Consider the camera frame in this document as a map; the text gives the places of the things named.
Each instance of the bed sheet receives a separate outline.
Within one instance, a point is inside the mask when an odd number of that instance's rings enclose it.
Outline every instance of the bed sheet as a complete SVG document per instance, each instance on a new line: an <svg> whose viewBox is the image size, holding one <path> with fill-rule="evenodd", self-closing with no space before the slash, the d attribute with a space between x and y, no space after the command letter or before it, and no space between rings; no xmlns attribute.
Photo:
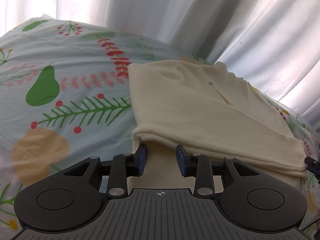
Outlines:
<svg viewBox="0 0 320 240"><path fill-rule="evenodd" d="M159 41L48 17L30 19L0 38L1 240L21 230L13 204L24 187L89 156L105 161L132 151L136 122L127 66L167 59L210 65ZM318 159L316 131L261 96L304 141L306 155ZM100 191L106 186L104 178ZM308 200L303 227L319 215L320 187L309 174L300 190Z"/></svg>

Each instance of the crosshair marking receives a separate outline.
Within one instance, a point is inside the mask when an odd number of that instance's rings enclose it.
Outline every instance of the crosshair marking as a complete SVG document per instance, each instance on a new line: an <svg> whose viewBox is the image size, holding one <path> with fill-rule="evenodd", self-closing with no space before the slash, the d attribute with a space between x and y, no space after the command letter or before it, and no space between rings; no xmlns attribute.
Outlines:
<svg viewBox="0 0 320 240"><path fill-rule="evenodd" d="M163 191L159 191L156 194L159 195L160 197L162 197L164 194L167 194L167 193L164 193Z"/></svg>

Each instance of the curtain fold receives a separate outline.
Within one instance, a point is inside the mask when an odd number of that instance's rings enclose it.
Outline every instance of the curtain fold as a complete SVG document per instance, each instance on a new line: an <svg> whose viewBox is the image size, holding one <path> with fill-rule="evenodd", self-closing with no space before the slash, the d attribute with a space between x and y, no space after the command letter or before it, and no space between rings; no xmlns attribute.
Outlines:
<svg viewBox="0 0 320 240"><path fill-rule="evenodd" d="M248 80L320 128L320 0L0 0L0 36L42 14L163 41Z"/></svg>

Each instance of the black gripper base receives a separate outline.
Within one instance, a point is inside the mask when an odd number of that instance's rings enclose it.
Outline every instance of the black gripper base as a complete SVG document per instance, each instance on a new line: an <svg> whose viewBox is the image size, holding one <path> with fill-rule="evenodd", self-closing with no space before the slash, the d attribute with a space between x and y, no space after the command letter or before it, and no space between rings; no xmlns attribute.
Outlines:
<svg viewBox="0 0 320 240"><path fill-rule="evenodd" d="M297 228L257 233L237 227L214 201L194 197L189 189L134 189L108 202L82 228L64 233L24 229L14 240L309 240Z"/></svg>

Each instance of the folded cloth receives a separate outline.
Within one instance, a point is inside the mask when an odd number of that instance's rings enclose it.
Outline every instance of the folded cloth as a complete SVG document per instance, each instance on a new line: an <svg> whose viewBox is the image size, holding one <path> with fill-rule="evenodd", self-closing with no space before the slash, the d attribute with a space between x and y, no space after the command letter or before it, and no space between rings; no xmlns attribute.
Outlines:
<svg viewBox="0 0 320 240"><path fill-rule="evenodd" d="M137 127L133 151L141 141L215 159L236 157L271 170L279 179L306 177L303 143L293 137L279 113L225 64L195 65L165 60L128 66Z"/></svg>

